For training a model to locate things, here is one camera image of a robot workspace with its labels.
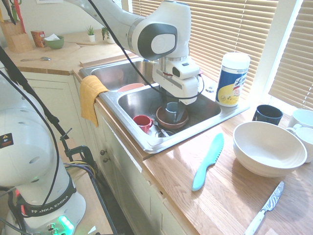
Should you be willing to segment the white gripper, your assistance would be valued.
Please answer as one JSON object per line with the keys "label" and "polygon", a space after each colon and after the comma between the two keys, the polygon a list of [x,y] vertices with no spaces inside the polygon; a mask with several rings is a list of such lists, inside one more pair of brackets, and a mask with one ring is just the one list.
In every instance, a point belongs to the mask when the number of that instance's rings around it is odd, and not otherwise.
{"label": "white gripper", "polygon": [[171,67],[167,72],[163,72],[157,66],[153,66],[153,80],[159,86],[161,105],[166,109],[168,103],[168,92],[178,98],[177,111],[174,122],[179,122],[185,112],[186,105],[197,100],[199,68],[187,70],[182,67]]}

